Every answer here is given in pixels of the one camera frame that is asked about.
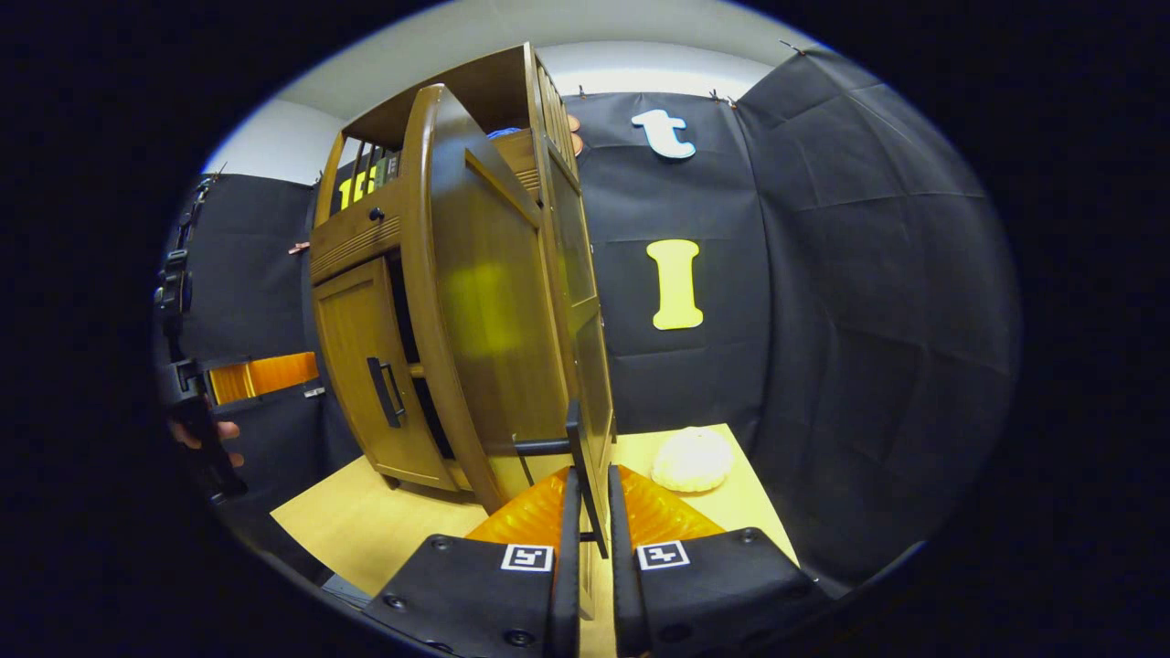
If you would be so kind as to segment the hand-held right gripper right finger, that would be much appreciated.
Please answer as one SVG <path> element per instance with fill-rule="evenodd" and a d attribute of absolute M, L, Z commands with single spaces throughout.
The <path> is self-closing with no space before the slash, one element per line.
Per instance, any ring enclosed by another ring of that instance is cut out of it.
<path fill-rule="evenodd" d="M 620 657 L 775 657 L 832 597 L 757 527 L 727 530 L 621 465 L 610 469 Z"/>

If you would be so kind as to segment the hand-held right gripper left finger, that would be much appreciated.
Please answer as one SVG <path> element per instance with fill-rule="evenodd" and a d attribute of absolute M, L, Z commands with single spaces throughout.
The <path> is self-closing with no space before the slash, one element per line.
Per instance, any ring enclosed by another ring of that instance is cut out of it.
<path fill-rule="evenodd" d="M 580 654 L 580 484 L 560 468 L 526 496 L 548 540 L 431 535 L 364 608 L 388 631 L 459 657 Z"/>

